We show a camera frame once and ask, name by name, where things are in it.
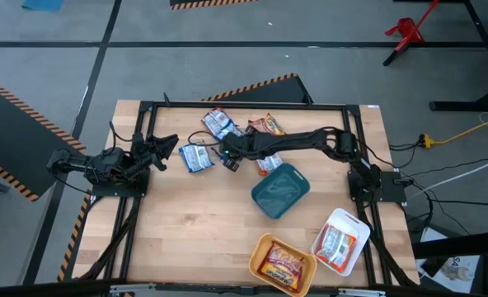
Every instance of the orange and black hazard stripe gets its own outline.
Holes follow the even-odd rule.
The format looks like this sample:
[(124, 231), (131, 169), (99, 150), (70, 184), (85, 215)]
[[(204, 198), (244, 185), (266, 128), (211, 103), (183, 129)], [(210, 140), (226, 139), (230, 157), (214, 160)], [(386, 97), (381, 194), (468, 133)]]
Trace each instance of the orange and black hazard stripe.
[(177, 3), (173, 4), (171, 1), (171, 10), (181, 10), (197, 7), (214, 7), (228, 4), (238, 4), (244, 2), (256, 2), (257, 0), (205, 0), (205, 1), (195, 1), (191, 0), (187, 3)]
[(79, 214), (77, 215), (77, 220), (75, 225), (73, 226), (72, 234), (70, 234), (70, 240), (68, 241), (68, 249), (66, 253), (64, 253), (63, 262), (61, 263), (61, 268), (59, 269), (59, 274), (57, 275), (57, 281), (64, 281), (66, 277), (66, 271), (68, 269), (68, 264), (72, 259), (72, 255), (76, 246), (77, 239), (79, 234), (82, 233), (82, 225), (84, 219), (88, 213), (88, 208), (91, 206), (90, 195), (86, 194), (85, 198), (82, 201), (81, 209), (79, 210)]
[(22, 112), (25, 112), (28, 116), (38, 121), (46, 129), (56, 134), (59, 138), (64, 140), (68, 145), (72, 146), (74, 149), (79, 151), (79, 153), (85, 154), (86, 147), (83, 144), (81, 144), (79, 140), (75, 139), (74, 137), (70, 136), (70, 134), (61, 130), (56, 124), (46, 119), (39, 112), (29, 107), (26, 103), (24, 103), (19, 98), (15, 97), (15, 95), (11, 94), (8, 90), (6, 90), (4, 87), (1, 86), (0, 86), (0, 95), (5, 97), (9, 102), (11, 102), (11, 104), (21, 109)]
[(249, 92), (251, 90), (257, 89), (258, 87), (267, 86), (271, 83), (277, 83), (277, 82), (280, 82), (280, 81), (283, 81), (283, 80), (289, 79), (289, 78), (296, 78), (297, 76), (298, 75), (296, 73), (290, 73), (290, 74), (282, 75), (282, 76), (279, 76), (277, 78), (267, 79), (267, 80), (262, 81), (262, 82), (254, 83), (250, 86), (239, 87), (236, 90), (231, 90), (231, 91), (220, 93), (220, 94), (215, 95), (215, 96), (211, 96), (209, 98), (204, 98), (204, 99), (201, 99), (201, 101), (219, 101), (219, 100), (223, 101), (223, 99), (226, 97), (237, 95), (237, 94), (240, 94), (242, 92)]
[(22, 195), (24, 195), (30, 201), (35, 201), (39, 199), (38, 195), (34, 194), (32, 191), (30, 191), (30, 189), (22, 185), (13, 175), (4, 170), (4, 168), (2, 168), (1, 166), (0, 176), (5, 179), (6, 182), (9, 182), (12, 186), (14, 186)]

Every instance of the food package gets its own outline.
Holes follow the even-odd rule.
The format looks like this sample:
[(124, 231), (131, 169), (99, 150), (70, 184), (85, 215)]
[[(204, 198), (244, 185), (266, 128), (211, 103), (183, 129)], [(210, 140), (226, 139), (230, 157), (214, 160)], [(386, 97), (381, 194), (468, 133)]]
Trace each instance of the food package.
[(208, 150), (204, 146), (187, 144), (178, 151), (184, 159), (189, 173), (201, 172), (214, 165), (209, 158)]
[(299, 293), (303, 286), (303, 266), (303, 258), (294, 256), (278, 243), (272, 242), (258, 272), (279, 283), (286, 290)]
[(314, 254), (339, 273), (343, 272), (354, 249), (356, 237), (327, 224), (318, 239)]
[[(249, 120), (247, 124), (259, 132), (267, 132), (273, 135), (286, 134), (271, 114), (267, 114), (266, 118), (260, 118), (259, 120)], [(283, 163), (283, 159), (278, 153), (275, 153), (263, 160), (257, 160), (257, 163), (259, 164), (259, 174), (267, 176)]]
[(211, 134), (218, 140), (222, 139), (229, 132), (237, 136), (242, 132), (237, 128), (233, 120), (224, 112), (222, 107), (215, 107), (202, 118), (204, 125), (209, 129)]

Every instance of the concrete floor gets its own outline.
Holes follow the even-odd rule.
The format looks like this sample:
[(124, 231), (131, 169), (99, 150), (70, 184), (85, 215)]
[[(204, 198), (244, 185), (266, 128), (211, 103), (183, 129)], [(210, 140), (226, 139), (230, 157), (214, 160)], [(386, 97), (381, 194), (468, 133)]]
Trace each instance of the concrete floor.
[[(23, 10), (0, 0), (0, 40), (99, 41), (112, 0), (67, 0), (61, 12)], [(488, 30), (488, 2), (474, 6)], [(112, 41), (390, 41), (383, 32), (400, 17), (416, 20), (425, 3), (377, 1), (260, 0), (223, 7), (172, 12), (166, 1), (123, 1)], [(423, 25), (429, 41), (478, 41), (463, 5), (440, 4)], [(0, 84), (61, 128), (71, 130), (97, 49), (1, 49)], [(106, 141), (107, 122), (118, 99), (197, 100), (286, 73), (298, 73), (316, 102), (378, 104), (389, 141), (414, 142), (420, 133), (445, 139), (480, 124), (477, 113), (433, 113), (433, 100), (471, 101), (488, 92), (484, 49), (411, 49), (391, 67), (381, 63), (389, 49), (108, 49), (81, 141), (89, 154)], [(409, 153), (394, 153), (402, 164)], [(488, 157), (488, 127), (454, 143), (418, 150), (404, 169), (411, 174)], [(461, 167), (418, 177), (425, 186), (465, 172)], [(74, 186), (88, 184), (76, 174)], [(436, 189), (441, 200), (488, 201), (488, 168)], [(21, 282), (48, 196), (30, 203), (11, 189), (0, 195), (0, 286)], [(65, 190), (37, 281), (55, 281), (82, 195)], [(488, 208), (447, 205), (446, 211), (471, 233), (488, 231)], [(418, 215), (427, 203), (418, 196), (406, 211)], [(433, 223), (463, 231), (435, 206)]]

